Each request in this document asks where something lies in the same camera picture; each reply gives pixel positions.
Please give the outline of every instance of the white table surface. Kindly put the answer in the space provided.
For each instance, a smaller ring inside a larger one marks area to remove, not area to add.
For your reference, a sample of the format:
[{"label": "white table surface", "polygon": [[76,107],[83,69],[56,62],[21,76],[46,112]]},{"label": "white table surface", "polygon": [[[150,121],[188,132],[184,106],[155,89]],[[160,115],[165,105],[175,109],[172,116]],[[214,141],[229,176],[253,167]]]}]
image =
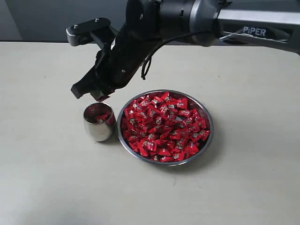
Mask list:
[{"label": "white table surface", "polygon": [[70,92],[96,45],[0,43],[1,225],[298,225],[300,57],[260,47],[166,46],[106,102],[185,92],[215,137],[189,165],[155,167],[89,139]]}]

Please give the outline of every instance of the stainless steel cup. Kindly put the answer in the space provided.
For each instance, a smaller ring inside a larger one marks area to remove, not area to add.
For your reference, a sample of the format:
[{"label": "stainless steel cup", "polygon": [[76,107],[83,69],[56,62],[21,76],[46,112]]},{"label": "stainless steel cup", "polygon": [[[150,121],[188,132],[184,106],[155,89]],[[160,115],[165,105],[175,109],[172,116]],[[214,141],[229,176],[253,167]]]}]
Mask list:
[{"label": "stainless steel cup", "polygon": [[[108,119],[98,123],[94,118],[102,114],[107,114]],[[84,110],[83,119],[86,133],[97,142],[108,140],[116,128],[116,118],[113,114],[113,109],[106,103],[97,102],[89,105]]]}]

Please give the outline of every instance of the stainless steel bowl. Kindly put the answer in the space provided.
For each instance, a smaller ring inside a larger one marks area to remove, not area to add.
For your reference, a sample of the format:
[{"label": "stainless steel bowl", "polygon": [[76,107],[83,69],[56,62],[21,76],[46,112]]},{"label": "stainless steel bowl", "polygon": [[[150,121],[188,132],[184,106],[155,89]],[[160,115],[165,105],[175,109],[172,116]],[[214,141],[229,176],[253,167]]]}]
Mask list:
[{"label": "stainless steel bowl", "polygon": [[[124,140],[123,133],[122,133],[122,130],[121,130],[121,121],[122,121],[122,118],[125,116],[124,110],[129,106],[129,104],[133,100],[135,100],[135,99],[137,99],[137,98],[139,98],[141,96],[144,96],[144,95],[149,95],[150,97],[154,96],[154,95],[158,95],[159,96],[159,95],[162,95],[163,93],[165,93],[166,91],[170,92],[170,95],[173,98],[177,98],[177,99],[178,98],[183,98],[183,97],[188,98],[189,99],[189,107],[190,107],[190,109],[197,109],[198,110],[198,112],[200,113],[201,117],[203,117],[206,120],[206,124],[207,124],[208,128],[211,131],[211,134],[208,137],[208,139],[206,140],[205,145],[202,147],[202,149],[197,154],[195,154],[191,158],[187,158],[187,159],[185,159],[183,161],[179,161],[179,162],[170,162],[170,163],[156,162],[156,161],[152,161],[150,159],[147,159],[147,158],[145,158],[145,157],[137,154],[136,152],[134,152],[130,148],[130,146],[128,145],[127,141]],[[151,90],[151,91],[147,91],[145,93],[142,93],[140,95],[137,95],[134,98],[132,98],[131,100],[129,100],[124,105],[124,107],[121,109],[121,112],[119,113],[118,121],[117,121],[117,129],[118,129],[119,140],[121,141],[121,143],[124,146],[124,148],[131,155],[133,155],[134,157],[136,157],[136,158],[138,158],[138,159],[140,159],[140,160],[142,160],[144,162],[155,164],[155,165],[161,165],[161,166],[175,166],[175,165],[181,165],[181,164],[185,164],[185,163],[191,162],[192,160],[194,160],[194,159],[198,158],[199,156],[201,156],[208,149],[209,145],[211,144],[212,138],[214,136],[214,125],[213,125],[212,117],[211,117],[210,113],[207,111],[207,109],[204,107],[204,105],[201,104],[196,99],[194,99],[193,97],[191,97],[191,96],[189,96],[187,94],[178,92],[178,91],[174,91],[174,90]]]}]

